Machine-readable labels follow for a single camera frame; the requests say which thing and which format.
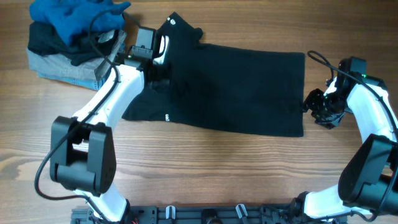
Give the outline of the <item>black t-shirt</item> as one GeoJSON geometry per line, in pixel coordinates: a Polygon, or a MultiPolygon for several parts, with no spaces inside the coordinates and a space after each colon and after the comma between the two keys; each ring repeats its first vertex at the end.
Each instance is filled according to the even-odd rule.
{"type": "Polygon", "coordinates": [[[305,56],[201,42],[203,31],[177,13],[159,28],[170,43],[167,88],[145,85],[123,114],[127,121],[168,121],[265,136],[303,136],[305,56]]]}

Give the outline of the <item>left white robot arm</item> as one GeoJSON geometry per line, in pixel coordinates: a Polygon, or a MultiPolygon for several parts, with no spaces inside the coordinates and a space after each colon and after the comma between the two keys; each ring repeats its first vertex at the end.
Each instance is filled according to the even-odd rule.
{"type": "Polygon", "coordinates": [[[71,118],[59,116],[52,124],[50,178],[83,198],[99,223],[131,222],[130,204],[117,190],[113,129],[130,102],[144,89],[146,75],[164,63],[170,38],[142,27],[132,60],[112,65],[106,83],[71,118]]]}

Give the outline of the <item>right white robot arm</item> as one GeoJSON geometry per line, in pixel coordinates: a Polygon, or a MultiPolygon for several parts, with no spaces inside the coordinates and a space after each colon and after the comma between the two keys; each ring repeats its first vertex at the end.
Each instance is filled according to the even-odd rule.
{"type": "Polygon", "coordinates": [[[318,52],[308,56],[330,68],[327,90],[313,90],[303,103],[316,124],[335,128],[346,113],[354,115],[362,145],[340,175],[337,185],[304,192],[288,209],[291,223],[332,223],[357,215],[373,222],[397,215],[397,118],[387,86],[366,73],[366,61],[350,57],[338,67],[318,52]]]}

